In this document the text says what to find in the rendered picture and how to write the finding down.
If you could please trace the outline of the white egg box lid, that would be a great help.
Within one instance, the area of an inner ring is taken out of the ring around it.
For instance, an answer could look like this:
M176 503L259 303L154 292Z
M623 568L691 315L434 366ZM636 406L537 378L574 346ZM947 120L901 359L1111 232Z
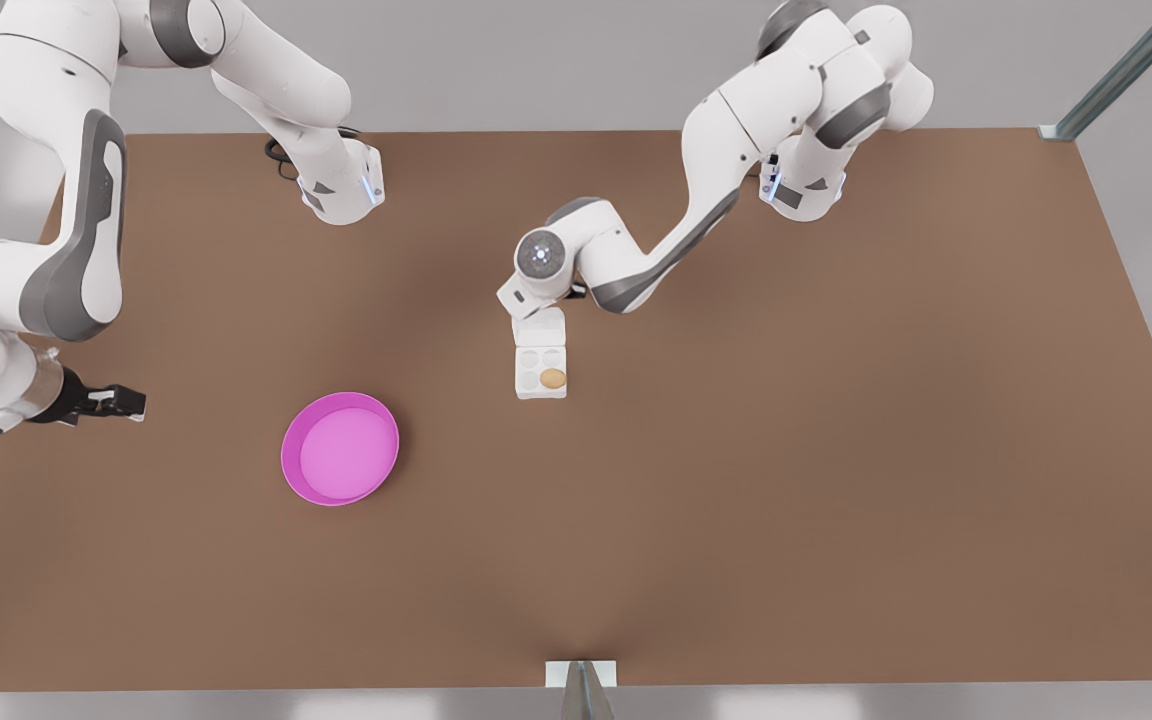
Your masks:
M544 306L525 319L511 319L511 332L517 347L566 346L566 324L561 306Z

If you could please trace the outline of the white egg box tray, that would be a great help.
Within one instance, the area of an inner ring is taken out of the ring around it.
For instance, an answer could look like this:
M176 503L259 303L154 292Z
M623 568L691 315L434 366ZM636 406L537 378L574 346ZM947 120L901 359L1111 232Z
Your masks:
M539 376L548 367L559 367L567 376L566 347L517 347L515 353L515 391L517 397L566 397L563 389L547 389Z

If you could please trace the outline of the pink round bowl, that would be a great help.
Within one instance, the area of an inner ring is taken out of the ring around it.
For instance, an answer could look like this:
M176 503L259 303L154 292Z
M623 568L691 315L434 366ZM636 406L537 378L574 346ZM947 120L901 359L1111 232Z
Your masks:
M401 450L397 420L370 395L339 392L317 397L285 430L285 482L310 503L361 501L387 480Z

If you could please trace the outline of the silver frame post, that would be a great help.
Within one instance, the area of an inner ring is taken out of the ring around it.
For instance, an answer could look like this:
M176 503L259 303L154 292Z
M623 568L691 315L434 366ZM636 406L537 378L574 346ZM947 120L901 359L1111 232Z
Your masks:
M1071 109L1066 111L1064 118L1056 123L1037 127L1039 137L1048 142L1076 141L1151 67L1152 26L1149 26L1147 31L1134 41L1134 46L1126 51L1092 88L1089 88L1082 99L1075 103Z
M561 720L616 720L605 689L617 687L614 660L545 662L545 688L563 689Z

